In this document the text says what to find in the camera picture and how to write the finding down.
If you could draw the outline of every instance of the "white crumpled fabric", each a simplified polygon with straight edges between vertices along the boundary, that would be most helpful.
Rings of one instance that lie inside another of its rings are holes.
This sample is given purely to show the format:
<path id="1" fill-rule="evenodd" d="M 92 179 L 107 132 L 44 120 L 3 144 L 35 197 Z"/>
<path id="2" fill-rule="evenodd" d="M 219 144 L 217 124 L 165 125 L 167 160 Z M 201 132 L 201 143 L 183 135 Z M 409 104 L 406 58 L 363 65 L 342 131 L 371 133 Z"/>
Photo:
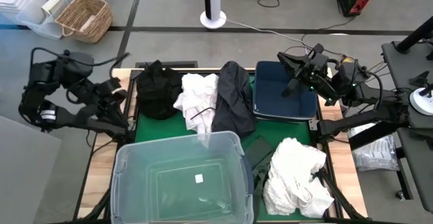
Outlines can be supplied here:
<path id="1" fill-rule="evenodd" d="M 218 95 L 217 85 L 218 76 L 215 74 L 206 77 L 199 74 L 186 74 L 182 77 L 183 92 L 179 94 L 173 107 L 182 111 L 188 130 L 194 130 L 199 134 L 212 131 Z M 193 118 L 209 107 L 214 109 L 208 109 Z"/>
<path id="2" fill-rule="evenodd" d="M 277 147 L 265 183 L 263 199 L 270 215 L 290 215 L 296 208 L 302 215 L 320 218 L 334 199 L 318 178 L 326 154 L 296 139 L 286 138 Z"/>

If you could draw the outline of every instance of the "white label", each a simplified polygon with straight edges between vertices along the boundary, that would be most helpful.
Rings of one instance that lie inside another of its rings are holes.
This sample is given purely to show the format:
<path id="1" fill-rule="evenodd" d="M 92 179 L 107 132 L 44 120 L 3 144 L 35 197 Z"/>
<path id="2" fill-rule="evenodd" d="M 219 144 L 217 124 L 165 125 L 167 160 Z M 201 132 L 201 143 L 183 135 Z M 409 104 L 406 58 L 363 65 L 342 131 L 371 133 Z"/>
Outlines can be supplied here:
<path id="1" fill-rule="evenodd" d="M 202 174 L 196 175 L 196 183 L 203 183 L 203 175 Z"/>

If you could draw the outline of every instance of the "concrete floor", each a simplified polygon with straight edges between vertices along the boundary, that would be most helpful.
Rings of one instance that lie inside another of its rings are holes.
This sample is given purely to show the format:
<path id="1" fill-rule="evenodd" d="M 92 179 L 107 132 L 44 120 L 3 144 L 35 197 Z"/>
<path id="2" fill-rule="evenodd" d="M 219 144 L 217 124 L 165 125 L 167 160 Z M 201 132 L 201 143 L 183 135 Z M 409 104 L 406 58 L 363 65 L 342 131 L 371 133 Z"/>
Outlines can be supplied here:
<path id="1" fill-rule="evenodd" d="M 113 9 L 113 26 L 126 26 L 133 0 L 107 1 Z M 222 0 L 222 8 L 230 20 L 259 28 L 318 29 L 347 21 L 338 13 L 336 0 L 280 1 L 280 7 L 269 9 L 259 6 L 256 0 Z M 361 16 L 337 29 L 394 31 L 390 34 L 413 30 L 433 13 L 432 2 L 433 0 L 371 0 Z M 137 14 L 130 23 L 135 28 L 138 27 L 138 30 L 144 27 L 201 27 L 199 16 L 203 9 L 203 0 L 139 0 Z M 0 24 L 7 24 L 7 21 L 0 18 Z M 238 26 L 227 23 L 226 27 Z M 132 53 L 122 63 L 123 68 L 132 68 L 136 62 L 157 59 L 197 60 L 199 67 L 203 68 L 220 67 L 228 60 L 252 67 L 259 60 L 276 60 L 278 51 L 299 45 L 263 33 L 160 31 L 133 31 L 130 34 L 129 31 L 126 34 L 124 31 L 110 31 L 98 44 L 90 45 L 72 39 L 52 41 L 37 36 L 31 30 L 0 29 L 0 115 L 23 123 L 16 108 L 22 86 L 27 82 L 29 53 L 36 46 L 56 52 L 63 49 L 87 52 L 96 61 L 102 61 L 116 56 L 119 47 L 123 45 L 126 51 Z M 301 35 L 297 33 L 286 35 L 299 39 Z M 371 67 L 382 61 L 381 44 L 403 38 L 390 35 L 308 35 L 305 42 L 309 45 L 321 43 L 332 51 L 359 58 L 362 65 Z M 302 52 L 303 49 L 293 49 L 290 53 Z M 42 53 L 37 56 L 37 61 L 47 59 L 50 57 Z M 95 82 L 108 79 L 109 67 L 110 65 L 95 68 L 91 79 Z M 383 76 L 382 80 L 386 89 L 394 88 L 390 76 Z M 59 89 L 50 99 L 71 112 L 76 112 L 78 107 L 69 104 L 64 93 L 64 90 Z M 63 142 L 35 223 L 60 222 L 72 218 L 89 158 L 90 149 L 85 143 L 86 131 L 61 129 L 53 134 Z M 406 202 L 394 198 L 399 185 L 393 172 L 359 173 L 359 179 L 369 217 L 399 223 L 433 223 L 432 215 L 422 208 L 411 178 L 415 200 Z"/>

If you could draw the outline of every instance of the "green mat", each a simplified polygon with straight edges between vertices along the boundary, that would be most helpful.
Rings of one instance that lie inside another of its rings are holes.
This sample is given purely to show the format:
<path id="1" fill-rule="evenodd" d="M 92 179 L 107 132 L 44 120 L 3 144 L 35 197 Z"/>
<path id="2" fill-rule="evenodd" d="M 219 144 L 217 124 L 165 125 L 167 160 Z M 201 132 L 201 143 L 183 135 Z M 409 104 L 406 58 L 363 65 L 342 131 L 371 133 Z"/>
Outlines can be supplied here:
<path id="1" fill-rule="evenodd" d="M 184 135 L 195 134 L 195 131 L 186 130 L 185 119 L 182 113 L 177 113 L 174 117 L 167 120 L 154 120 L 140 115 L 137 123 L 137 134 L 135 141 L 143 142 L 155 139 L 164 139 L 168 137 L 177 137 Z M 306 122 L 275 122 L 270 120 L 259 120 L 256 124 L 255 132 L 241 140 L 243 149 L 259 136 L 262 135 L 265 139 L 276 148 L 284 138 L 296 138 L 300 143 L 309 145 L 309 128 Z M 290 216 L 268 215 L 265 208 L 265 203 L 262 201 L 260 207 L 259 221 L 313 221 L 304 217 L 296 210 Z"/>

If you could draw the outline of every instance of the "wicker basket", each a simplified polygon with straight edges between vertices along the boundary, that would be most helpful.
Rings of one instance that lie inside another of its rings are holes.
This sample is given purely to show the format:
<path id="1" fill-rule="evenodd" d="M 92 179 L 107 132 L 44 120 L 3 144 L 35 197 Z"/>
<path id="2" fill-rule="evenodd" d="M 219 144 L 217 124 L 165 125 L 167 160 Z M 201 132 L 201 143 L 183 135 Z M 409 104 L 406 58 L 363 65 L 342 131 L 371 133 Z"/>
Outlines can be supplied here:
<path id="1" fill-rule="evenodd" d="M 92 15 L 95 19 L 84 30 L 80 30 Z M 113 15 L 110 5 L 104 0 L 73 0 L 55 21 L 62 26 L 65 37 L 96 43 L 107 32 Z"/>

